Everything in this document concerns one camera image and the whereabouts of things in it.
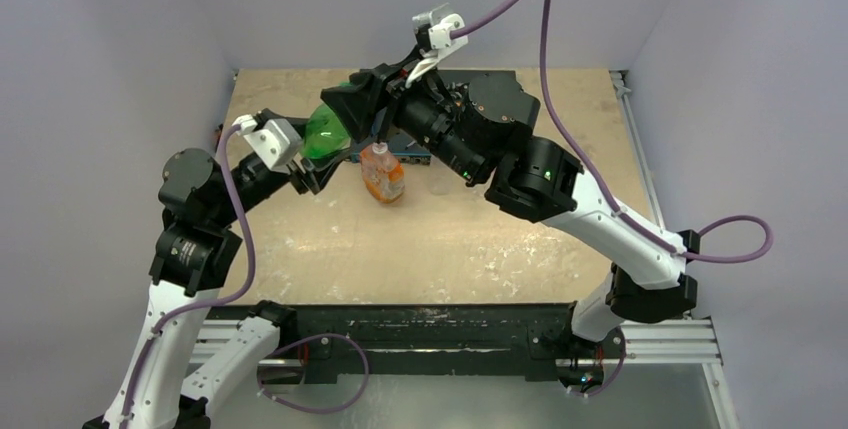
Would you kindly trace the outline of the large clear plastic bottle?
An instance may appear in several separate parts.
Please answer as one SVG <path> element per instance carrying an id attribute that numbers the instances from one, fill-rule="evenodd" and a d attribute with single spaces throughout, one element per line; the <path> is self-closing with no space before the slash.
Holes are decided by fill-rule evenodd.
<path id="1" fill-rule="evenodd" d="M 452 188 L 451 176 L 445 174 L 431 174 L 427 179 L 427 188 L 433 195 L 447 195 L 450 193 Z"/>

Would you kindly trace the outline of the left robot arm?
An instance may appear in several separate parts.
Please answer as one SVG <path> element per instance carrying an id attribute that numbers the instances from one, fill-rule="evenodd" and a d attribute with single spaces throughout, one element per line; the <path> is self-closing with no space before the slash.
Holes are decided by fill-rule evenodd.
<path id="1" fill-rule="evenodd" d="M 90 427 L 209 428 L 263 359 L 291 356 L 304 371 L 329 356 L 335 333 L 311 334 L 296 310 L 263 301 L 208 360 L 191 364 L 209 312 L 236 300 L 222 289 L 240 249 L 248 253 L 243 288 L 255 280 L 249 210 L 285 186 L 320 191 L 350 150 L 347 131 L 320 106 L 307 119 L 241 116 L 215 153 L 189 148 L 166 162 L 143 326 L 117 395 Z"/>

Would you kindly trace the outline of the green plastic bottle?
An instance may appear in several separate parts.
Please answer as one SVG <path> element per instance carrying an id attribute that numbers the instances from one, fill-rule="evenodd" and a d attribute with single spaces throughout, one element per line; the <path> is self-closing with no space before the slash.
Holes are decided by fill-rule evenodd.
<path id="1" fill-rule="evenodd" d="M 350 145 L 351 137 L 336 113 L 326 104 L 318 106 L 306 123 L 301 156 L 323 159 Z"/>

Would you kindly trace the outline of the orange label plastic bottle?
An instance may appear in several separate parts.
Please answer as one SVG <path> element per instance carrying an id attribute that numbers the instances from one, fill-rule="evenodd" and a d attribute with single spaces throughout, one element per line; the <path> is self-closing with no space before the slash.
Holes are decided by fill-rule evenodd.
<path id="1" fill-rule="evenodd" d="M 405 192 L 404 169 L 385 142 L 371 143 L 359 153 L 362 180 L 380 203 L 391 204 Z"/>

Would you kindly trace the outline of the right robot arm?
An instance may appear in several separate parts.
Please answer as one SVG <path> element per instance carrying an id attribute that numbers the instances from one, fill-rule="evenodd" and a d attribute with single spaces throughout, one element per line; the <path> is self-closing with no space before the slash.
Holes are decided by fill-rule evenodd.
<path id="1" fill-rule="evenodd" d="M 569 353 L 588 354 L 624 321 L 659 323 L 696 305 L 697 282 L 685 268 L 698 236 L 668 232 L 607 199 L 585 164 L 534 134 L 540 101 L 512 74 L 450 84 L 434 71 L 413 79 L 381 65 L 320 97 L 354 140 L 374 127 L 403 132 L 468 186 L 484 185 L 500 211 L 569 234 L 610 260 L 608 276 L 561 330 Z"/>

